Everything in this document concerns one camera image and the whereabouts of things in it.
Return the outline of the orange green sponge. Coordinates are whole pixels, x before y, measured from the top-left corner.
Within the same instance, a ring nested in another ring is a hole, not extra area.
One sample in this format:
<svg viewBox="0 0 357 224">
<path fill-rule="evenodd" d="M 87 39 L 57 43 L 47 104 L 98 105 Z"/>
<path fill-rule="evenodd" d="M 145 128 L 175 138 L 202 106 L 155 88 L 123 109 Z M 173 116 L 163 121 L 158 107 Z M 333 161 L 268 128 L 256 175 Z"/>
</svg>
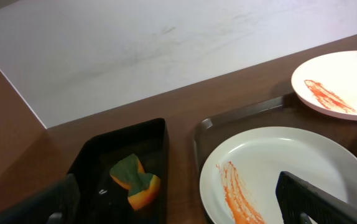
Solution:
<svg viewBox="0 0 357 224">
<path fill-rule="evenodd" d="M 133 210 L 150 205 L 159 195 L 161 179 L 145 172 L 139 158 L 131 154 L 109 170 L 111 178 L 128 191 L 127 200 Z"/>
</svg>

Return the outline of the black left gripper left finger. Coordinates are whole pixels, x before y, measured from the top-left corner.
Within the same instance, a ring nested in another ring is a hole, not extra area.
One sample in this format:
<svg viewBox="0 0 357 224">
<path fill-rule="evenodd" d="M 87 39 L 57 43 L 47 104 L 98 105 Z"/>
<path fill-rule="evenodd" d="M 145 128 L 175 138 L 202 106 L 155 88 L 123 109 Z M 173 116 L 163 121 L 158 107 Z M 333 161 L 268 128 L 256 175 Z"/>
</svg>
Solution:
<svg viewBox="0 0 357 224">
<path fill-rule="evenodd" d="M 80 191 L 73 174 L 0 212 L 0 224 L 72 224 Z"/>
</svg>

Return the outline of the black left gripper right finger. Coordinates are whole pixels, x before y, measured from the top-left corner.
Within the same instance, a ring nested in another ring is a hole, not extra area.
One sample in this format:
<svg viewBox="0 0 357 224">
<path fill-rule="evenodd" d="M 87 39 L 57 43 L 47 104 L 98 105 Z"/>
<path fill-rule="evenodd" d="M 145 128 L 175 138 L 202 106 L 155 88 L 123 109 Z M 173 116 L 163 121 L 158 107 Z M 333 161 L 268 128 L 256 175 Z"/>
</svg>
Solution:
<svg viewBox="0 0 357 224">
<path fill-rule="evenodd" d="M 357 209 L 307 181 L 282 171 L 276 198 L 284 224 L 357 224 Z"/>
</svg>

